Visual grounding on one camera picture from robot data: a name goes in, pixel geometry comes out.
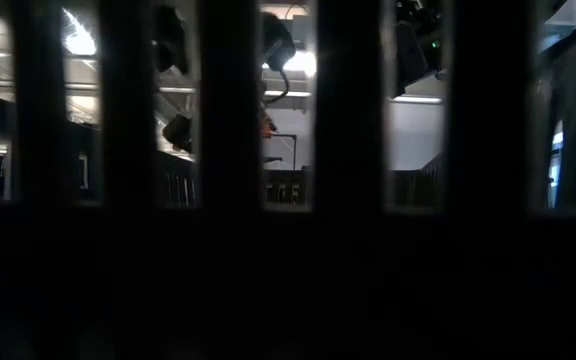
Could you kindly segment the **black slotted plastic basket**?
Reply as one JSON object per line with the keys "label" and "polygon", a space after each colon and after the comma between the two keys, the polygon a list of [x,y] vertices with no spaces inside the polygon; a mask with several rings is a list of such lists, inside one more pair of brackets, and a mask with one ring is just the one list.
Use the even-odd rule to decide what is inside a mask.
{"label": "black slotted plastic basket", "polygon": [[317,0],[307,212],[263,204],[258,0],[199,0],[197,200],[158,202],[152,0],[93,0],[102,201],[78,204],[60,0],[0,0],[0,360],[576,360],[576,45],[447,0],[436,210],[389,205],[389,0]]}

